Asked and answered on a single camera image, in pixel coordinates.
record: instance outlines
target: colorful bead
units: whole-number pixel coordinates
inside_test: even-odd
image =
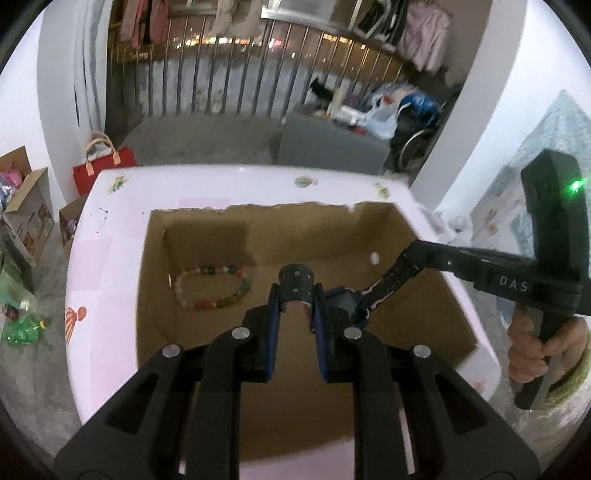
[[[193,306],[193,308],[195,310],[210,310],[210,309],[222,308],[225,306],[235,304],[248,292],[248,290],[250,289],[250,286],[251,286],[251,281],[245,276],[245,274],[241,268],[230,267],[230,266],[196,267],[192,271],[183,270],[174,282],[174,291],[175,291],[177,300],[180,302],[180,304],[183,307],[185,307],[185,308],[189,307],[188,301],[183,298],[183,289],[181,287],[183,279],[185,277],[187,277],[188,275],[192,275],[192,274],[195,274],[195,275],[215,275],[215,274],[221,274],[221,273],[233,274],[233,275],[236,275],[237,277],[240,277],[242,279],[242,283],[241,283],[240,288],[232,295],[227,296],[223,299],[220,299],[217,301],[196,300],[191,306]]]

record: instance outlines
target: green plastic bottle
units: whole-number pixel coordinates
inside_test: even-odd
[[[39,341],[45,330],[45,322],[34,313],[19,312],[8,307],[0,340],[9,345],[28,345]]]

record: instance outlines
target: vertical metal bar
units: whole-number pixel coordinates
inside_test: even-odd
[[[310,66],[310,70],[308,71],[308,76],[306,77],[306,81],[304,82],[304,88],[301,91],[301,98],[300,103],[303,105],[306,101],[306,97],[308,96],[308,89],[310,88],[310,81],[312,80],[312,75],[314,75],[314,69],[316,68],[316,61],[318,60],[318,52],[320,51],[320,45],[322,44],[322,39],[324,37],[324,30],[320,32],[320,37],[318,38],[318,44],[316,45],[316,50],[314,51],[314,58],[312,59],[312,65]]]
[[[293,91],[294,84],[296,83],[295,79],[297,76],[297,71],[300,68],[301,56],[304,53],[304,46],[306,45],[306,40],[308,39],[309,31],[310,31],[310,27],[306,27],[306,31],[304,32],[304,38],[301,41],[300,51],[298,52],[297,59],[295,61],[295,66],[292,67],[292,70],[291,70],[290,84],[289,84],[289,87],[287,88],[287,93],[285,94],[285,101],[283,103],[283,110],[281,112],[282,118],[285,116],[285,114],[287,113],[287,109],[290,107],[291,92]]]
[[[166,47],[164,48],[164,63],[162,65],[162,115],[166,115],[166,84],[168,73],[168,46],[170,45],[170,27],[173,26],[173,19],[168,20],[168,34],[166,35]]]
[[[335,45],[332,47],[332,49],[330,51],[329,65],[328,65],[328,68],[326,69],[326,71],[324,72],[324,75],[322,76],[322,83],[323,84],[326,84],[326,80],[328,80],[328,78],[329,78],[330,68],[332,67],[333,60],[335,59],[336,49],[339,46],[339,39],[340,39],[340,37],[336,37]]]
[[[154,44],[150,45],[150,59],[148,61],[148,116],[154,114]]]
[[[219,40],[220,40],[220,38],[216,37],[215,43],[213,45],[212,62],[210,65],[210,70],[209,70],[209,86],[207,87],[207,106],[205,109],[205,111],[208,115],[212,113],[213,75],[215,73],[216,57],[217,57],[217,43],[219,42]]]
[[[134,82],[134,101],[137,105],[139,103],[139,86],[138,86],[138,65],[139,64],[139,46],[135,49],[135,82]]]
[[[341,84],[343,83],[343,79],[345,78],[345,73],[347,73],[347,67],[349,66],[349,59],[351,57],[351,52],[353,51],[353,47],[355,46],[355,42],[353,40],[349,40],[349,48],[347,49],[347,53],[345,55],[345,66],[343,66],[343,71],[339,75],[339,79],[335,85],[335,88],[340,88]]]
[[[355,87],[357,87],[357,82],[359,81],[359,74],[361,74],[361,69],[363,68],[363,65],[365,65],[365,60],[368,57],[368,53],[369,53],[369,47],[366,45],[365,46],[365,51],[363,52],[363,57],[361,58],[361,63],[359,64],[359,67],[357,68],[357,73],[355,74],[355,79],[353,80],[353,83],[351,85],[349,85],[349,93],[353,93],[355,91]]]
[[[123,58],[121,60],[121,101],[125,106],[125,57],[127,56],[127,45],[123,48]]]
[[[388,64],[386,65],[386,70],[384,71],[384,75],[382,75],[382,81],[386,79],[386,75],[388,74],[388,70],[390,69],[390,65],[392,64],[392,57],[388,60]]]
[[[290,40],[291,34],[291,27],[293,23],[290,23],[287,27],[287,33],[285,34],[285,41],[283,42],[283,48],[281,49],[281,58],[279,60],[279,64],[277,65],[277,69],[275,70],[275,81],[273,82],[273,86],[271,87],[271,95],[269,96],[269,105],[267,106],[267,116],[271,116],[273,112],[273,103],[275,102],[275,94],[277,92],[277,83],[279,83],[279,76],[281,75],[281,69],[283,68],[283,60],[285,59],[285,53],[287,52],[287,43]]]
[[[273,20],[271,22],[271,28],[267,32],[268,24],[269,24],[269,22],[267,22],[267,24],[265,26],[265,33],[267,34],[267,36],[263,35],[262,43],[261,43],[262,59],[261,59],[261,65],[259,66],[259,75],[258,75],[258,78],[256,79],[255,96],[252,99],[252,115],[256,114],[256,105],[258,103],[258,96],[259,96],[259,93],[261,93],[262,75],[265,72],[265,63],[267,62],[267,54],[269,53],[269,48],[268,48],[267,44],[269,43],[269,38],[271,38],[271,35],[273,34],[273,29],[275,28],[275,20]]]
[[[246,54],[246,62],[244,62],[244,67],[242,69],[242,80],[240,81],[240,93],[238,94],[238,107],[236,108],[236,113],[240,113],[240,110],[242,109],[242,98],[244,97],[244,86],[246,85],[246,71],[248,70],[248,63],[251,61],[252,45],[254,42],[254,37],[250,38],[248,41],[248,52]]]
[[[400,78],[400,74],[402,73],[402,67],[404,66],[403,62],[400,62],[400,67],[398,68],[398,73],[396,74],[396,78],[394,79],[395,82],[398,81],[398,79]]]
[[[183,30],[183,43],[181,44],[181,54],[178,57],[178,76],[177,76],[177,115],[181,112],[181,88],[183,86],[183,57],[184,44],[187,41],[187,27],[189,26],[189,17],[185,18],[185,28]]]
[[[363,0],[357,0],[357,2],[355,2],[355,7],[353,8],[353,13],[351,14],[351,19],[349,20],[349,31],[353,31],[353,28],[355,27],[357,16],[359,15],[359,10],[361,9],[361,3],[363,3]]]
[[[232,57],[234,56],[234,46],[236,45],[236,37],[232,37],[232,48],[228,55],[228,66],[226,67],[226,80],[223,84],[222,109],[220,113],[226,113],[226,100],[228,98],[228,85],[230,84],[230,70],[232,68]]]
[[[113,78],[113,58],[115,57],[115,34],[111,31],[111,49],[109,50],[109,80]]]
[[[375,56],[374,64],[371,66],[371,71],[369,72],[368,82],[365,85],[365,87],[363,87],[363,93],[361,94],[361,98],[363,98],[365,96],[365,94],[368,92],[369,86],[371,85],[371,82],[372,82],[372,78],[374,77],[375,68],[376,68],[376,66],[378,66],[378,60],[381,55],[382,55],[382,52],[379,51],[378,54]]]
[[[203,35],[205,34],[205,21],[207,16],[203,16],[203,23],[201,24],[201,33],[199,34],[199,46],[197,47],[197,54],[195,55],[195,71],[193,72],[193,94],[191,97],[191,113],[197,110],[197,75],[199,74],[199,61],[201,60],[201,45],[203,44]]]

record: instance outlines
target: pink jacket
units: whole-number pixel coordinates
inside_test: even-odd
[[[397,52],[413,62],[419,72],[435,73],[443,63],[451,24],[449,16],[437,5],[411,3]]]
[[[119,41],[130,41],[133,48],[139,48],[139,21],[147,2],[150,1],[152,2],[150,40],[152,43],[161,43],[166,40],[168,0],[129,0],[119,30]]]

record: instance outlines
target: cardboard carton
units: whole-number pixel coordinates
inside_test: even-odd
[[[153,211],[148,224],[137,304],[138,363],[170,342],[192,348],[239,326],[244,313],[267,302],[279,269],[305,263],[325,290],[371,285],[415,239],[386,203],[354,209],[318,204],[237,206],[227,210]],[[370,262],[377,252],[378,265]],[[174,282],[183,270],[239,265],[252,280],[238,303],[215,310],[183,308]],[[231,275],[189,277],[183,295],[216,300],[233,293]],[[316,345],[297,308],[282,316],[277,366],[269,384],[244,384],[242,460],[319,447],[353,436],[353,395],[347,384],[320,378]],[[441,274],[424,271],[372,315],[369,330],[392,346],[429,345],[456,366],[476,338]]]
[[[2,234],[35,267],[53,227],[50,202],[40,187],[43,179],[47,181],[47,169],[31,171],[25,147],[0,157],[0,171],[11,167],[21,173],[23,182],[2,214]]]
[[[60,210],[61,243],[67,255],[70,255],[72,243],[74,242],[74,235],[68,229],[68,222],[80,219],[87,198],[88,194],[83,195]]]

